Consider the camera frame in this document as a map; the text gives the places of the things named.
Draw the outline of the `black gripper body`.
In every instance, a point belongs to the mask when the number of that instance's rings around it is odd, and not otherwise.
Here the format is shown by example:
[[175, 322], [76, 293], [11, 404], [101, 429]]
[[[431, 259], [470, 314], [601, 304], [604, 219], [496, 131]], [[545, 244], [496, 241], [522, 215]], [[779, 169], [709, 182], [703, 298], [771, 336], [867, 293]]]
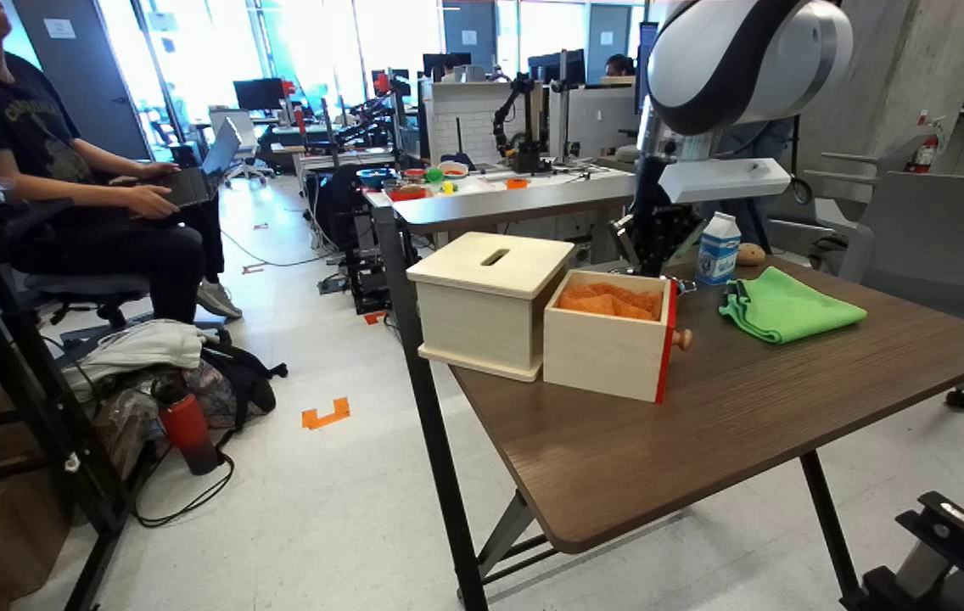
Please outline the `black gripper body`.
[[634, 276], [659, 276], [660, 264], [700, 228], [700, 215], [693, 208], [673, 203], [659, 188], [660, 169], [660, 156], [641, 156], [634, 164], [634, 195], [609, 225], [617, 251]]

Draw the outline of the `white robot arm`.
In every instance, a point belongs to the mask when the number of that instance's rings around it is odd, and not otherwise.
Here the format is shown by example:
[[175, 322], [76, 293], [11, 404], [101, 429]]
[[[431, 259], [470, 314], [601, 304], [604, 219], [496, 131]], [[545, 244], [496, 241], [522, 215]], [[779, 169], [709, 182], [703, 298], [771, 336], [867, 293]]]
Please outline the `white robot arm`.
[[673, 0], [639, 71], [634, 188], [615, 225], [630, 267], [666, 264], [666, 208], [790, 188], [773, 156], [667, 156], [660, 134], [712, 142], [736, 125], [795, 119], [847, 71], [851, 51], [854, 28], [833, 0]]

